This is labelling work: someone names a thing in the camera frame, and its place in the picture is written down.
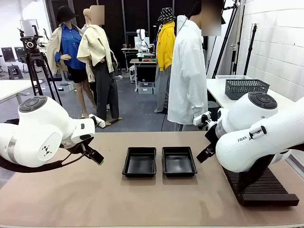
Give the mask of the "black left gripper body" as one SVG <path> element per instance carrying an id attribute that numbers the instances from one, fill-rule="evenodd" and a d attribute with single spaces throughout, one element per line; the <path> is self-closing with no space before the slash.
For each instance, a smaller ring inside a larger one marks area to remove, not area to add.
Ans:
<path id="1" fill-rule="evenodd" d="M 91 137 L 85 139 L 84 141 L 74 143 L 71 141 L 71 138 L 67 138 L 61 142 L 61 148 L 67 150 L 68 152 L 85 152 L 91 149 L 89 144 L 93 139 L 94 137 Z"/>

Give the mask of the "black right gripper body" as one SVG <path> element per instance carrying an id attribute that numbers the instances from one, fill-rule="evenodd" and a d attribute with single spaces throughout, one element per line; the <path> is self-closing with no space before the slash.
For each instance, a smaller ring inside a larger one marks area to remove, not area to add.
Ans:
<path id="1" fill-rule="evenodd" d="M 219 137 L 217 136 L 217 123 L 215 123 L 213 126 L 209 127 L 208 131 L 205 134 L 205 137 L 209 140 L 210 145 L 209 147 L 211 149 L 215 149 L 216 144 L 219 140 Z"/>

